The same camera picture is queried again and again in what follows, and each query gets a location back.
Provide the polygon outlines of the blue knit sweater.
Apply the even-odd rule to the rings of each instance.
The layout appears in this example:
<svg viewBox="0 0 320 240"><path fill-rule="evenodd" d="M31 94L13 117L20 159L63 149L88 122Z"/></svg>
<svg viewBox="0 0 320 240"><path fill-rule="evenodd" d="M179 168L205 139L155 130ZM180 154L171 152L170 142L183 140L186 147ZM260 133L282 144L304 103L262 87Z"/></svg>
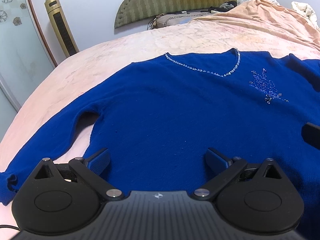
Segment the blue knit sweater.
<svg viewBox="0 0 320 240"><path fill-rule="evenodd" d="M83 116L96 120L84 154L90 168L121 189L193 192L218 166L204 154L252 163L273 158L303 198L299 232L319 239L319 150L302 127L319 124L319 61L231 49L221 54L165 54L132 63L50 118L1 173L9 204L29 174L72 146Z"/></svg>

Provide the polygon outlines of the black clothes on pillow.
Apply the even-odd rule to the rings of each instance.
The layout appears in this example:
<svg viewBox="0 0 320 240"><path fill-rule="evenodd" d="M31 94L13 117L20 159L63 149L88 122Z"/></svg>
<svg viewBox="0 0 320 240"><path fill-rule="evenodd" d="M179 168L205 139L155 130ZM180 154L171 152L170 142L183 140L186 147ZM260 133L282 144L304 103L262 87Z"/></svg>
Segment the black clothes on pillow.
<svg viewBox="0 0 320 240"><path fill-rule="evenodd" d="M221 4L218 7L210 7L208 8L208 11L217 11L217 12L228 12L231 9L235 8L237 6L237 2L236 1L228 1L225 2L223 4Z"/></svg>

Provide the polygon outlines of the cream fluffy blanket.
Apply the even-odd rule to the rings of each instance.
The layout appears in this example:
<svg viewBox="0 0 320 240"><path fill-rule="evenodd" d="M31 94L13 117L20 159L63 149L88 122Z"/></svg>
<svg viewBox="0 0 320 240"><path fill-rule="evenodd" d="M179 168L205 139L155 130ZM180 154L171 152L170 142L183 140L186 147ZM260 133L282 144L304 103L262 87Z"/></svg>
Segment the cream fluffy blanket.
<svg viewBox="0 0 320 240"><path fill-rule="evenodd" d="M294 11L306 17L313 25L317 26L317 15L311 5L308 3L292 1L291 7Z"/></svg>

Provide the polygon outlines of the orange blanket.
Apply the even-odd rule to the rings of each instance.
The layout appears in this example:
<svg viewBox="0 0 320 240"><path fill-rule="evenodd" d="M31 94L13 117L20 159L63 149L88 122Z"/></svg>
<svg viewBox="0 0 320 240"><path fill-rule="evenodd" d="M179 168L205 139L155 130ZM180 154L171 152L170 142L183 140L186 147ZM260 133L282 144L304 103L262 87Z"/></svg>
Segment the orange blanket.
<svg viewBox="0 0 320 240"><path fill-rule="evenodd" d="M254 29L319 51L319 27L293 9L269 0L251 0L228 12L201 16L195 22L222 23Z"/></svg>

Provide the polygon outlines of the frosted glass floral door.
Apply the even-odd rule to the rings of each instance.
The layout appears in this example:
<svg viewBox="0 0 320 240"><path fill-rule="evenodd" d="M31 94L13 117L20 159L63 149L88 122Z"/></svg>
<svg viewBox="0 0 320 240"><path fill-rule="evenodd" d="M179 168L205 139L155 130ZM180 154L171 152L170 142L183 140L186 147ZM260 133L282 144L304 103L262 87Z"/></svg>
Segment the frosted glass floral door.
<svg viewBox="0 0 320 240"><path fill-rule="evenodd" d="M27 0L1 0L1 136L54 65Z"/></svg>

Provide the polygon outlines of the pink bed sheet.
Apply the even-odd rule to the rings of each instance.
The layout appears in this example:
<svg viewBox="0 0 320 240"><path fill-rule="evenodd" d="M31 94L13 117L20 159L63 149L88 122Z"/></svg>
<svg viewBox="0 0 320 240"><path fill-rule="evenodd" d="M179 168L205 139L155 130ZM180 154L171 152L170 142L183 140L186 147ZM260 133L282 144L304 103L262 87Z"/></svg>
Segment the pink bed sheet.
<svg viewBox="0 0 320 240"><path fill-rule="evenodd" d="M1 142L1 173L19 150L54 115L126 66L170 54L221 54L231 49L265 51L275 59L293 54L319 61L319 51L257 30L195 22L123 37L86 49L61 63L33 92ZM95 116L79 119L73 144L57 162L84 154Z"/></svg>

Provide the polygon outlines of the gold tower fan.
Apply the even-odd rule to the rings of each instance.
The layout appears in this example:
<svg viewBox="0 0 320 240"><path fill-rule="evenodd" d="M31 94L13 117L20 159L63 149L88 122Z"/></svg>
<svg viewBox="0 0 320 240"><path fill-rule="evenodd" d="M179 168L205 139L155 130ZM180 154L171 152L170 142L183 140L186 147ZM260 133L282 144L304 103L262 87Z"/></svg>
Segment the gold tower fan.
<svg viewBox="0 0 320 240"><path fill-rule="evenodd" d="M53 31L66 57L79 52L75 39L67 23L59 0L46 0L44 3Z"/></svg>

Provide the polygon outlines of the beige patterned pillow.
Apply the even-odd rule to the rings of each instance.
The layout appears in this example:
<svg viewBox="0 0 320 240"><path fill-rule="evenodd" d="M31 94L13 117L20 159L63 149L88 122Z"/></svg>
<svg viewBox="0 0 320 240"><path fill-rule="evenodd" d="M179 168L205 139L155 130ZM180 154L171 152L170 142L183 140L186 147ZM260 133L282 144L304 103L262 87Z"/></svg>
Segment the beige patterned pillow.
<svg viewBox="0 0 320 240"><path fill-rule="evenodd" d="M194 11L175 14L160 14L151 20L148 24L148 30L150 29L159 29L164 27L169 27L173 25L185 24L191 21L194 18L211 15L211 11Z"/></svg>

